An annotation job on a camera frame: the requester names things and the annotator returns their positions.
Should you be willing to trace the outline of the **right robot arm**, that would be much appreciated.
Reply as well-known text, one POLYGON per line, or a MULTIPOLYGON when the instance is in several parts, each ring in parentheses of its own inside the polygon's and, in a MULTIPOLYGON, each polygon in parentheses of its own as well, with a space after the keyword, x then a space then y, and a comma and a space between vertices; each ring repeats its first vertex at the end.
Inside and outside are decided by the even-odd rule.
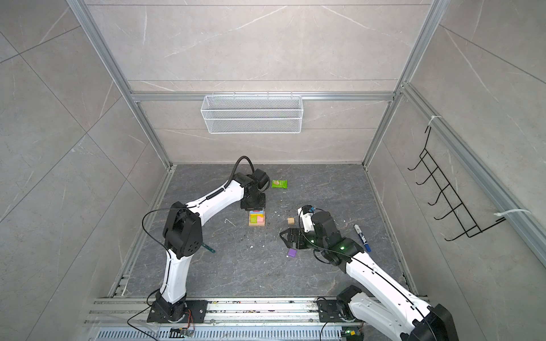
POLYGON ((305 205, 298 210, 299 226, 280 232, 290 249, 311 249, 318 260, 340 268, 358 281, 336 298, 341 319, 363 321, 390 340, 457 340, 452 314, 443 305, 431 306, 383 271, 369 248, 343 237, 331 214, 305 205))

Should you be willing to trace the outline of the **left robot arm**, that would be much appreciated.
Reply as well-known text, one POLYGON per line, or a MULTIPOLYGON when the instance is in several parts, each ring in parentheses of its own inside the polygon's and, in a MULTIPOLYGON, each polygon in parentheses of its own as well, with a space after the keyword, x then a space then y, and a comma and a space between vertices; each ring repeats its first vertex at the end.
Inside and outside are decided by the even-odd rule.
POLYGON ((164 209, 167 219, 163 240, 152 240, 165 250, 166 268, 162 285, 153 292, 150 318, 157 315, 168 323, 191 320, 186 282, 193 255, 204 246, 203 226, 233 203, 240 203, 240 208, 248 212, 264 209, 265 191, 271 183, 266 172, 254 167, 249 157, 241 156, 220 187, 196 200, 176 202, 164 209))

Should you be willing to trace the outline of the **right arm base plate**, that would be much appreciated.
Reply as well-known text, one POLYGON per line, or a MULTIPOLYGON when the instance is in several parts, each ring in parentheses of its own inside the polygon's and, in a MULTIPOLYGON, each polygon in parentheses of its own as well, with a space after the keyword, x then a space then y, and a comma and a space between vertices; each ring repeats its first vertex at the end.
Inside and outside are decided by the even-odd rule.
POLYGON ((349 308, 336 299, 318 298, 315 301, 319 320, 323 323, 352 323, 358 319, 349 308))

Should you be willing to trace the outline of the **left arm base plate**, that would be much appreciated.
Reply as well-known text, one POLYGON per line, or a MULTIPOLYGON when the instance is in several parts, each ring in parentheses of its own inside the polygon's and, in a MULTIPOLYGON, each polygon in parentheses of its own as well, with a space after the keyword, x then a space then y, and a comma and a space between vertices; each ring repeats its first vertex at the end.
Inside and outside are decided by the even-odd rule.
POLYGON ((206 317, 208 302, 190 300, 181 304, 166 302, 153 303, 146 319, 148 323, 203 323, 206 317))

